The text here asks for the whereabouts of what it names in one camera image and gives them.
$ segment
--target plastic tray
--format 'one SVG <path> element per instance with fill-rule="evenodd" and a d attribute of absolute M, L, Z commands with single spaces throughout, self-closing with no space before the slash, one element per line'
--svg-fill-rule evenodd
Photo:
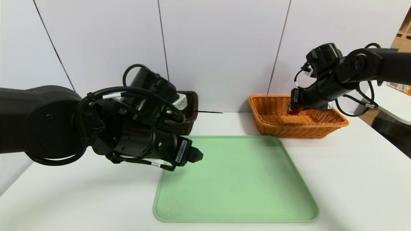
<path fill-rule="evenodd" d="M 154 215 L 162 222 L 309 222 L 319 211 L 280 140 L 189 136 L 203 160 L 164 171 Z"/>

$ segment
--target white table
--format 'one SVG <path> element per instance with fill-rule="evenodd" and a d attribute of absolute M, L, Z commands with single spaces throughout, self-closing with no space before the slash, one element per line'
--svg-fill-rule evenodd
<path fill-rule="evenodd" d="M 66 166 L 34 163 L 0 197 L 0 230 L 411 230 L 411 160 L 359 118 L 349 120 L 323 139 L 282 139 L 318 203 L 314 222 L 162 223 L 152 213 L 161 170 L 111 164 L 89 149 Z M 258 134 L 250 113 L 201 113 L 192 131 L 246 134 Z"/>
<path fill-rule="evenodd" d="M 404 124 L 411 125 L 411 96 L 387 86 L 386 83 L 377 86 L 377 82 L 373 81 L 372 85 L 378 109 Z M 366 95 L 371 97 L 370 89 Z"/>

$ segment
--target red object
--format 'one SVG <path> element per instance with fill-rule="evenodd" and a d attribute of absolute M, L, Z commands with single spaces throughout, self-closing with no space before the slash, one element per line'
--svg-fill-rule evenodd
<path fill-rule="evenodd" d="M 299 108 L 294 108 L 293 110 L 288 109 L 287 114 L 289 115 L 296 115 L 298 113 L 300 113 L 300 111 L 302 111 L 304 108 L 299 107 Z"/>

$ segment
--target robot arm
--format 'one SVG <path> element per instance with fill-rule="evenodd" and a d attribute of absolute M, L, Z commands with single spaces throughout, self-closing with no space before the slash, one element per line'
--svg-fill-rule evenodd
<path fill-rule="evenodd" d="M 150 164 L 169 171 L 201 160 L 192 141 L 164 122 L 185 119 L 172 104 L 178 99 L 174 85 L 142 65 L 131 66 L 125 76 L 134 67 L 141 69 L 131 86 L 106 88 L 84 99 L 59 86 L 0 88 L 0 153 L 25 152 L 35 162 L 56 166 L 78 160 L 92 146 L 116 164 Z"/>
<path fill-rule="evenodd" d="M 309 70 L 311 66 L 312 77 L 317 80 L 307 88 L 291 91 L 290 114 L 304 109 L 329 111 L 332 101 L 359 89 L 361 81 L 378 80 L 379 85 L 383 81 L 411 84 L 411 53 L 396 49 L 377 45 L 377 48 L 354 50 L 344 57 L 335 44 L 329 43 L 313 49 L 306 58 L 301 69 Z"/>

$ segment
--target wicker basket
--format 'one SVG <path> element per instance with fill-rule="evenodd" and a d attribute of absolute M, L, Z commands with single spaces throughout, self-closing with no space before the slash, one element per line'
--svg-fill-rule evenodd
<path fill-rule="evenodd" d="M 348 126 L 348 120 L 338 111 L 305 110 L 288 115 L 290 96 L 254 95 L 248 102 L 257 128 L 262 135 L 285 138 L 323 138 Z"/>
<path fill-rule="evenodd" d="M 193 129 L 194 121 L 197 119 L 199 110 L 199 96 L 194 91 L 178 91 L 180 94 L 185 94 L 187 96 L 188 106 L 183 110 L 185 116 L 185 121 L 182 123 L 177 123 L 172 120 L 166 120 L 177 135 L 186 136 L 189 135 L 191 129 Z"/>

